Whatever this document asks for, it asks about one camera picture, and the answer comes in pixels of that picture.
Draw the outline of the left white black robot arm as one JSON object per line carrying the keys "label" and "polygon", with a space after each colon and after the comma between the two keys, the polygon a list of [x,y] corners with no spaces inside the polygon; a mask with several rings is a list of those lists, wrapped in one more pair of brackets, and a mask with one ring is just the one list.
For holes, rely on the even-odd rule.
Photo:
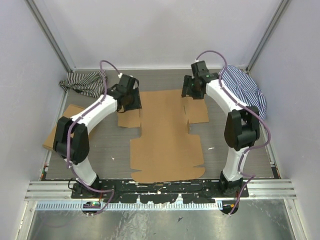
{"label": "left white black robot arm", "polygon": [[53,150],[66,161],[75,180],[83,186],[88,198],[95,198],[101,190],[100,179],[89,161],[90,132],[108,115],[142,108],[138,79],[120,73],[119,83],[105,88],[103,94],[89,107],[72,117],[62,116],[57,124]]}

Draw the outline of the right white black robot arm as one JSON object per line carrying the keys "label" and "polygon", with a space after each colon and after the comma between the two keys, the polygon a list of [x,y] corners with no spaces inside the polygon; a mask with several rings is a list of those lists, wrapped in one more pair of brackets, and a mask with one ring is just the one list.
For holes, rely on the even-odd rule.
{"label": "right white black robot arm", "polygon": [[221,74],[211,73],[205,61],[191,64],[192,75],[185,75],[181,96],[194,100],[205,95],[212,98],[226,115],[224,139],[228,145],[226,164],[220,173],[219,190],[232,197],[243,185],[243,168],[248,149],[260,138],[260,121],[257,107],[245,104],[227,88]]}

